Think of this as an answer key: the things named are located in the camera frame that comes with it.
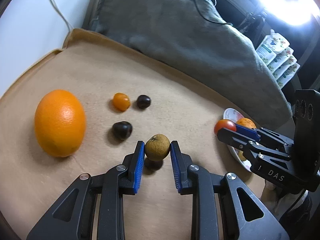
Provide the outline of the beige fleece blanket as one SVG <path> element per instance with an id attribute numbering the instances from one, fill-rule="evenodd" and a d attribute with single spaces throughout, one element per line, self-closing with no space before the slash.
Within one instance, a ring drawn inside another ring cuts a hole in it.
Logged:
<path id="1" fill-rule="evenodd" d="M 73 93 L 86 113 L 81 147 L 68 158 L 53 158 L 40 148 L 34 115 L 49 92 Z M 124 93 L 131 106 L 120 111 L 114 94 Z M 140 95 L 151 105 L 139 109 Z M 25 239 L 31 228 L 82 173 L 93 176 L 120 164 L 137 141 L 163 134 L 178 141 L 183 153 L 208 171 L 237 174 L 260 196 L 264 180 L 247 172 L 213 133 L 232 103 L 195 79 L 101 35 L 77 29 L 61 50 L 34 64 L 1 97 L 1 212 Z M 116 122 L 133 126 L 118 140 Z"/>

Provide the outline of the dark plum large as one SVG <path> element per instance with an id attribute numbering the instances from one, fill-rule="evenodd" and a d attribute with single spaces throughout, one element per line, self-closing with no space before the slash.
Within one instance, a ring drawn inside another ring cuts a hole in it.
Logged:
<path id="1" fill-rule="evenodd" d="M 133 126 L 127 121 L 116 122 L 112 126 L 112 134 L 118 140 L 126 140 L 131 136 Z"/>

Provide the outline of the white floral plate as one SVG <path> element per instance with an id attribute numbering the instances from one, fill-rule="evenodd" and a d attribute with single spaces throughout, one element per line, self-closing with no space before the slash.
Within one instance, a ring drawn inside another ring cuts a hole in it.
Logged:
<path id="1" fill-rule="evenodd" d="M 234 123 L 236 123 L 243 117 L 244 116 L 239 111 L 233 108 L 227 108 L 223 113 L 223 119 L 231 120 Z M 238 152 L 241 151 L 241 149 L 239 149 L 239 146 L 242 142 L 240 135 L 236 135 L 235 132 L 232 132 L 231 139 L 235 141 L 232 143 L 232 145 L 227 145 L 231 155 L 246 171 L 251 172 L 251 163 L 248 160 L 241 161 L 238 157 Z"/>

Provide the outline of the small orange kumquat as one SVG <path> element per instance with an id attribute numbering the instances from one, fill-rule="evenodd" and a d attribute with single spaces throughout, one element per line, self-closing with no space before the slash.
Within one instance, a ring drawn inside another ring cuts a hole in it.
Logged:
<path id="1" fill-rule="evenodd" d="M 131 106 L 129 97 L 124 93 L 116 93 L 113 96 L 112 104 L 120 111 L 126 111 Z"/>

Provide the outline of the red cherry tomato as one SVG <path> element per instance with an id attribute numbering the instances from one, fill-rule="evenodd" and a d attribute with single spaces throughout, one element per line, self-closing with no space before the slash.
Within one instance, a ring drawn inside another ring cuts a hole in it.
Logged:
<path id="1" fill-rule="evenodd" d="M 229 129 L 231 131 L 236 132 L 236 125 L 234 122 L 228 119 L 221 119 L 219 120 L 215 126 L 214 126 L 214 134 L 217 135 L 218 131 L 221 130 L 222 128 Z"/>

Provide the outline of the small mandarin orange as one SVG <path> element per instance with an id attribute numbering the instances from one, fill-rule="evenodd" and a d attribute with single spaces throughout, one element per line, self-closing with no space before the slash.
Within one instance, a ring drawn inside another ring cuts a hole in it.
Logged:
<path id="1" fill-rule="evenodd" d="M 236 122 L 238 125 L 244 126 L 246 128 L 255 129 L 255 123 L 249 118 L 241 118 Z"/>

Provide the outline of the floral tissue packs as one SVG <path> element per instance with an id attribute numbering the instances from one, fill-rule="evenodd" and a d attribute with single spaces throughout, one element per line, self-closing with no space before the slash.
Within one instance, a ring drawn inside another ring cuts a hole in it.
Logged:
<path id="1" fill-rule="evenodd" d="M 266 35 L 256 49 L 258 56 L 267 66 L 280 89 L 295 76 L 300 64 L 293 55 L 289 41 L 273 29 Z"/>

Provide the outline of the grey cushion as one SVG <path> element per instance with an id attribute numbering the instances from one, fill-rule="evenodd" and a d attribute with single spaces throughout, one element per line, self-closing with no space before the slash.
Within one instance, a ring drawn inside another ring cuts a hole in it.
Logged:
<path id="1" fill-rule="evenodd" d="M 161 61 L 276 129 L 291 107 L 252 41 L 210 0 L 90 0 L 83 28 Z"/>

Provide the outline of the large orange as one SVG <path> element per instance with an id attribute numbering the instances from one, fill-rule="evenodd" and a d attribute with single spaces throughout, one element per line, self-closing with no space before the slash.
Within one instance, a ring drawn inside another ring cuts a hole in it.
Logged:
<path id="1" fill-rule="evenodd" d="M 39 102 L 34 116 L 37 142 L 52 157 L 65 158 L 82 144 L 86 115 L 81 102 L 71 92 L 56 89 Z"/>

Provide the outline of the dark cherry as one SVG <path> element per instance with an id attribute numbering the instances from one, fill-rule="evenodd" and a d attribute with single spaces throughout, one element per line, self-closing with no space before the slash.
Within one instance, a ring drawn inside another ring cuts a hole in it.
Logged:
<path id="1" fill-rule="evenodd" d="M 153 161 L 149 158 L 145 158 L 144 166 L 150 171 L 157 171 L 163 166 L 163 160 Z"/>
<path id="2" fill-rule="evenodd" d="M 151 105 L 151 98 L 147 95 L 140 95 L 136 100 L 139 109 L 146 109 Z"/>

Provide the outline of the brown longan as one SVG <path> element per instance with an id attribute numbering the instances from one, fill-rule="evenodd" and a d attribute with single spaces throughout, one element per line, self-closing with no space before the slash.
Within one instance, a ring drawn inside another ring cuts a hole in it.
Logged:
<path id="1" fill-rule="evenodd" d="M 151 161 L 162 161 L 170 151 L 170 141 L 163 134 L 153 135 L 145 144 L 145 155 Z"/>
<path id="2" fill-rule="evenodd" d="M 242 151 L 238 152 L 238 157 L 241 161 L 246 161 L 246 158 L 244 157 L 244 153 Z"/>

